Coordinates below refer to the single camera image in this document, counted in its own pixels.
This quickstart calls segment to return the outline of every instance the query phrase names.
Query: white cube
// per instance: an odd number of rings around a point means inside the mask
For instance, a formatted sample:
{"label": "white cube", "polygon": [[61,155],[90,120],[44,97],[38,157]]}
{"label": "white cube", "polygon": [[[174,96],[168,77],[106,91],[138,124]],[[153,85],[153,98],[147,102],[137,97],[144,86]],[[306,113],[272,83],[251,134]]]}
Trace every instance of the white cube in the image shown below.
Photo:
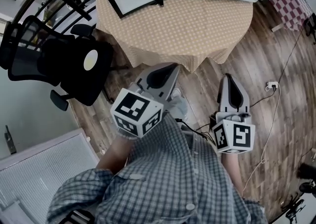
{"label": "white cube", "polygon": [[240,154],[253,149],[255,125],[223,119],[212,130],[217,151]]}
{"label": "white cube", "polygon": [[139,138],[162,120],[162,113],[163,104],[127,89],[120,91],[111,107],[116,126]]}

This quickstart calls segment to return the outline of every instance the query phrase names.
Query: white cable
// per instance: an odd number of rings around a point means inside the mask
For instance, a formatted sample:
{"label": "white cable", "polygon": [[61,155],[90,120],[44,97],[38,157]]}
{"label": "white cable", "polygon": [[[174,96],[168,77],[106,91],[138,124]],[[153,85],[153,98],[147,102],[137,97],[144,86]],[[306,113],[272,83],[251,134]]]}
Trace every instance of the white cable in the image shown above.
{"label": "white cable", "polygon": [[247,180],[247,182],[246,182],[246,185],[245,185],[245,187],[243,188],[242,191],[245,191],[245,189],[246,189],[246,187],[247,187],[247,185],[248,185],[248,183],[249,183],[249,181],[250,181],[252,175],[255,173],[256,169],[260,166],[260,164],[264,164],[264,163],[266,162],[266,159],[263,158],[263,156],[264,156],[264,154],[265,154],[265,151],[266,151],[266,148],[267,148],[269,139],[270,139],[270,135],[271,135],[271,132],[272,132],[272,128],[273,128],[273,125],[274,125],[274,123],[275,123],[275,118],[276,118],[276,114],[277,114],[276,111],[277,111],[278,103],[279,103],[280,97],[281,97],[281,87],[280,87],[280,84],[279,84],[279,83],[278,83],[278,88],[279,88],[279,93],[278,93],[278,99],[277,99],[277,103],[276,103],[277,106],[276,106],[275,113],[274,113],[274,115],[273,115],[273,120],[272,120],[271,129],[270,129],[270,132],[269,132],[269,135],[268,135],[266,144],[265,144],[265,146],[264,146],[264,148],[263,148],[263,151],[262,151],[260,163],[258,163],[258,165],[255,167],[255,169],[254,169],[253,172],[251,173],[251,175],[250,175],[250,177],[248,178],[248,180]]}

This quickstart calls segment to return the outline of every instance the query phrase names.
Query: round table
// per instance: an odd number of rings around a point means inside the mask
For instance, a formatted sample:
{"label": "round table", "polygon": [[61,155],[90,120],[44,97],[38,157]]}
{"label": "round table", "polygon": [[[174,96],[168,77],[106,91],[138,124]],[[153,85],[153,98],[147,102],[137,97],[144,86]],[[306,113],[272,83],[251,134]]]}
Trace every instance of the round table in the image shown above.
{"label": "round table", "polygon": [[177,62],[190,72],[205,60],[224,63],[252,19],[252,3],[164,0],[120,19],[108,0],[96,0],[96,28],[114,36],[133,67]]}

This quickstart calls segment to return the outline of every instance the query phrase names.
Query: black office chair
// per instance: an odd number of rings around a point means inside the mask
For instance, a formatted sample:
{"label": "black office chair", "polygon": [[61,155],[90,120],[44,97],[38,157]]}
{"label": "black office chair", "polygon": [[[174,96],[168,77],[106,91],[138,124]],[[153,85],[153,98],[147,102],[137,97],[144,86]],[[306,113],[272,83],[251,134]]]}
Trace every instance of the black office chair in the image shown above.
{"label": "black office chair", "polygon": [[[0,66],[8,70],[12,81],[38,80],[53,86],[60,84],[67,95],[52,90],[50,98],[61,110],[68,108],[68,99],[75,98],[91,106],[100,92],[108,102],[104,83],[111,70],[127,69],[126,65],[111,67],[113,48],[92,36],[93,28],[77,24],[71,33],[63,35],[44,25],[34,16],[23,24],[7,24],[0,46]],[[93,51],[97,60],[91,69],[84,67],[87,54]]]}

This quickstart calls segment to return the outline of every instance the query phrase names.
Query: plaid shirt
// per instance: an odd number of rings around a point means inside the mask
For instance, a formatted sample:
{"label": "plaid shirt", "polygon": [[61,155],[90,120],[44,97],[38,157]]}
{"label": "plaid shirt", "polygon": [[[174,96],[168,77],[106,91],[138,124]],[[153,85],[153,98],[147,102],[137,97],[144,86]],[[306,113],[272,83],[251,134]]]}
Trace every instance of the plaid shirt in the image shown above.
{"label": "plaid shirt", "polygon": [[95,204],[98,224],[261,224],[264,209],[234,188],[212,146],[167,115],[135,142],[124,169],[88,170],[56,192],[47,223]]}

